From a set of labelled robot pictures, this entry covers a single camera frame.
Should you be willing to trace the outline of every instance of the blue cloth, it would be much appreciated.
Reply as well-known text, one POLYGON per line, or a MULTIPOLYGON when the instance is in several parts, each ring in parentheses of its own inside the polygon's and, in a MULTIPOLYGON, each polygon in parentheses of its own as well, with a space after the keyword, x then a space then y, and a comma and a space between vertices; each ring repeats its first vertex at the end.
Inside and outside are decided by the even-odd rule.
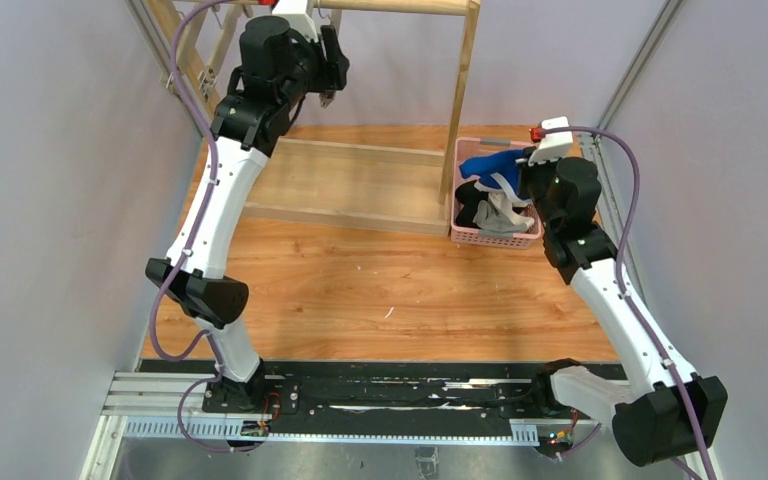
POLYGON ((459 167, 461 177, 467 179, 478 175, 479 183, 487 188, 500 190, 502 187, 499 186, 499 182, 490 176, 500 173, 516 192, 519 191, 519 168, 516 161, 520 158, 523 158, 522 149, 505 150, 486 157, 473 157, 459 167))

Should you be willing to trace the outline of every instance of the red connector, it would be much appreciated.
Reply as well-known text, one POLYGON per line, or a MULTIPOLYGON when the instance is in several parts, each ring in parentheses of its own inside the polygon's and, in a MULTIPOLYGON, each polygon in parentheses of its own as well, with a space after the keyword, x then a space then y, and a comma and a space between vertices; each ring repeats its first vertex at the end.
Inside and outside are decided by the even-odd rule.
POLYGON ((528 129, 531 133, 531 143, 540 143, 540 140, 546 138, 546 130, 541 127, 532 127, 528 129))

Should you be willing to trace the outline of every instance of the white bracket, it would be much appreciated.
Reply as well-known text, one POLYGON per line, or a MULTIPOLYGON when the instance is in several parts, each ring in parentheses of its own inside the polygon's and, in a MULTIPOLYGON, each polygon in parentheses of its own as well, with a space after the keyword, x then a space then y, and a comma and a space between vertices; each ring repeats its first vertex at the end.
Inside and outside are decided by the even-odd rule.
MULTIPOLYGON (((548 130, 550 128, 569 127, 569 120, 567 117, 550 118, 549 120, 543 120, 540 122, 540 127, 548 130)), ((541 165, 546 162, 557 162, 563 157, 566 157, 572 148, 573 136, 572 132, 560 132, 546 135, 546 138, 540 141, 537 145, 537 150, 531 154, 527 159, 522 159, 517 163, 528 162, 529 166, 541 165)))
POLYGON ((310 18, 313 13, 313 0, 281 0, 272 10, 272 15, 290 22, 290 28, 298 31, 308 42, 319 42, 316 24, 310 18))
POLYGON ((607 428, 611 427, 617 404, 633 401, 628 386, 605 380, 586 367, 564 368, 550 379, 555 400, 584 412, 607 428))

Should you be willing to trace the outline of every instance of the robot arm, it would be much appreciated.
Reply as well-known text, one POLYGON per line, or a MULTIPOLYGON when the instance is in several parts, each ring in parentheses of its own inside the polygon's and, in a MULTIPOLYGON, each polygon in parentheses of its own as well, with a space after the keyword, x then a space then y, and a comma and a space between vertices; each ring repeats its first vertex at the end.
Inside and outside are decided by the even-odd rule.
MULTIPOLYGON (((547 120, 544 129, 568 127, 566 118, 547 120)), ((546 257, 599 320, 622 362, 629 385, 590 373, 573 360, 544 366, 534 381, 534 400, 545 413, 575 408, 609 427, 620 449, 642 466, 697 450, 687 411, 668 367, 690 394, 705 443, 713 442, 727 394, 717 377, 700 377, 672 345, 635 291, 623 269, 625 295, 646 320, 647 332, 617 285, 617 249, 593 222, 602 187, 596 166, 566 157, 569 132, 546 136, 526 151, 520 165, 521 198, 530 197, 544 222, 546 257), (662 360, 652 337, 669 352, 662 360)))
POLYGON ((252 186, 278 139, 292 127, 305 95, 333 98, 346 86, 349 61, 340 50, 336 28, 326 25, 317 32, 309 15, 311 3, 283 0, 272 15, 246 25, 240 36, 242 65, 231 73, 227 96, 211 124, 221 159, 215 175, 208 164, 176 241, 165 258, 150 259, 146 266, 146 276, 160 286, 174 270, 173 259, 183 258, 167 293, 211 333, 223 360, 222 384, 242 410, 259 406, 265 379, 263 360, 243 321, 248 287, 225 276, 231 238, 252 186))

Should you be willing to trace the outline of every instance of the pink basket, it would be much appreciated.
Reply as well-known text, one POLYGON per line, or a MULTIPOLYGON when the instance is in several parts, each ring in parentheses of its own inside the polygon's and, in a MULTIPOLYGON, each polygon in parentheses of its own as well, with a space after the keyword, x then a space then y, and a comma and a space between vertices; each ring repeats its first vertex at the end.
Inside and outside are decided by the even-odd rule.
POLYGON ((461 137, 455 144, 455 174, 452 185, 452 241, 455 243, 471 243, 475 245, 490 245, 493 247, 528 248, 535 240, 543 236, 543 224, 537 216, 537 210, 529 205, 522 215, 534 219, 534 225, 524 233, 496 233, 477 228, 464 228, 455 225, 455 218, 461 211, 461 204, 455 198, 455 190, 467 182, 461 178, 460 164, 472 157, 490 155, 500 150, 510 148, 525 148, 529 143, 509 142, 507 140, 491 140, 481 138, 461 137))

